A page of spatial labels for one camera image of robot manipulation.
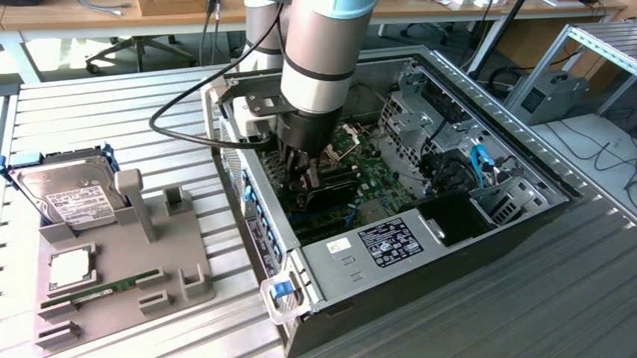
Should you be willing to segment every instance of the chair wheel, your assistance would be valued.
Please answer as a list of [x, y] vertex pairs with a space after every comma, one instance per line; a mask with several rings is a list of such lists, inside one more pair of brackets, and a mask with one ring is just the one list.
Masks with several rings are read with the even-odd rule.
[[91, 63], [86, 63], [86, 71], [87, 73], [97, 75], [100, 73], [100, 68], [97, 65], [93, 65]]

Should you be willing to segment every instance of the hard drive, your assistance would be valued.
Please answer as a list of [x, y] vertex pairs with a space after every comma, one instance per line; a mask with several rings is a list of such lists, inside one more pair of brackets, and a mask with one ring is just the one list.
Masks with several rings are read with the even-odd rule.
[[0, 175], [41, 214], [45, 224], [65, 222], [83, 230], [114, 221], [128, 206], [114, 189], [117, 162], [109, 145], [53, 154], [14, 154]]

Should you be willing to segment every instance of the office chair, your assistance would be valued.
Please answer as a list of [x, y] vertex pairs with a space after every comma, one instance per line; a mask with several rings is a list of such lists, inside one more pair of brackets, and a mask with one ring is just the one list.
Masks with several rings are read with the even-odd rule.
[[97, 65], [91, 64], [94, 60], [102, 60], [108, 54], [113, 54], [117, 51], [124, 50], [125, 48], [134, 47], [136, 54], [137, 54], [137, 72], [142, 72], [142, 55], [145, 54], [144, 47], [153, 47], [161, 51], [169, 52], [170, 54], [176, 54], [177, 56], [184, 57], [188, 60], [188, 65], [194, 66], [196, 60], [193, 56], [180, 50], [178, 48], [169, 47], [162, 43], [158, 43], [153, 39], [161, 36], [168, 36], [168, 43], [170, 45], [176, 45], [177, 41], [173, 35], [157, 35], [157, 36], [132, 36], [129, 39], [120, 41], [117, 37], [110, 37], [110, 47], [101, 50], [95, 54], [93, 54], [89, 58], [86, 58], [86, 71], [95, 75], [100, 73], [100, 68]]
[[[412, 28], [416, 25], [420, 26], [425, 30], [425, 32], [429, 32], [429, 30], [421, 24], [408, 24], [407, 27], [403, 30], [400, 30], [400, 36], [408, 37], [408, 29]], [[448, 34], [453, 30], [453, 23], [447, 22], [447, 24], [444, 25], [444, 28], [441, 28], [441, 26], [439, 26], [437, 23], [435, 23], [435, 22], [432, 24], [425, 24], [425, 25], [431, 26], [435, 30], [437, 30], [437, 32], [440, 34], [439, 44], [445, 45], [447, 44], [447, 39], [448, 39]]]

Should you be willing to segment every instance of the barcode label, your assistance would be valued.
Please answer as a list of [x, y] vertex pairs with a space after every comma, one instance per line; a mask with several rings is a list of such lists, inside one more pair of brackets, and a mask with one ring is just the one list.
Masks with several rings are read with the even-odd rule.
[[114, 215], [110, 203], [98, 185], [46, 195], [46, 201], [70, 226]]

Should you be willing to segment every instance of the motherboard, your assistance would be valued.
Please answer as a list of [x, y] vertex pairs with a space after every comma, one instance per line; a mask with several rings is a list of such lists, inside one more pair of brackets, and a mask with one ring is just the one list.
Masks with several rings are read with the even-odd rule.
[[415, 199], [380, 158], [373, 147], [377, 140], [380, 137], [357, 125], [337, 127], [317, 169], [325, 176], [348, 176], [349, 185], [337, 192], [333, 206], [321, 210], [308, 207], [312, 193], [288, 189], [278, 152], [260, 152], [266, 178], [301, 245], [397, 214], [403, 204]]

